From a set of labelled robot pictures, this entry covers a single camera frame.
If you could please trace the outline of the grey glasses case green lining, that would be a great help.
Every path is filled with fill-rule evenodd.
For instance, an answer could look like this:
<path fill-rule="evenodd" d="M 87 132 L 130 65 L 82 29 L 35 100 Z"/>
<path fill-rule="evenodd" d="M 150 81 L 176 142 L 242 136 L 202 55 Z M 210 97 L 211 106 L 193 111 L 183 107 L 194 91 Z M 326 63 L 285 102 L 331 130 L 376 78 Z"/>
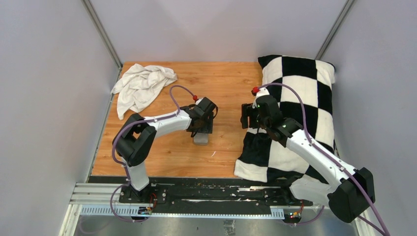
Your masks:
<path fill-rule="evenodd" d="M 196 133 L 193 137 L 193 144 L 199 146 L 205 146 L 209 143 L 209 134 L 207 133 Z"/>

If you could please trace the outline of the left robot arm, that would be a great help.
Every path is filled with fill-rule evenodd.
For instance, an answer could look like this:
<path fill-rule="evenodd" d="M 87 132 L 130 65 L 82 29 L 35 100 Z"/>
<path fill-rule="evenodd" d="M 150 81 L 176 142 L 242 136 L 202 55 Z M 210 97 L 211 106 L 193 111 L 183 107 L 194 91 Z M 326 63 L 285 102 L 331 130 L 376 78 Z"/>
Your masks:
<path fill-rule="evenodd" d="M 206 144 L 218 110 L 214 102 L 203 97 L 171 113 L 154 117 L 133 114 L 128 118 L 113 139 L 112 157 L 121 157 L 119 163 L 125 169 L 127 186 L 132 189 L 131 195 L 137 202 L 145 203 L 150 199 L 145 160 L 155 139 L 176 131 L 186 131 L 191 138 L 202 135 Z"/>

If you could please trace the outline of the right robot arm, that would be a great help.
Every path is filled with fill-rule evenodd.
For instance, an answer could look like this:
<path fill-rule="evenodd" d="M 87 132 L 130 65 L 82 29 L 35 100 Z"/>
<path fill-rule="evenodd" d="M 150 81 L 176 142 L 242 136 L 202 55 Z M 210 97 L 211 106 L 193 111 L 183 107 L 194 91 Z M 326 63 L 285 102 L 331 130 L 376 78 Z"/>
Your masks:
<path fill-rule="evenodd" d="M 316 142 L 293 118 L 283 117 L 276 99 L 263 95 L 255 104 L 242 104 L 240 122 L 243 128 L 261 128 L 281 146 L 309 163 L 326 183 L 300 178 L 281 191 L 287 205 L 308 200 L 325 207 L 341 221 L 351 223 L 375 202 L 372 173 L 344 162 Z"/>

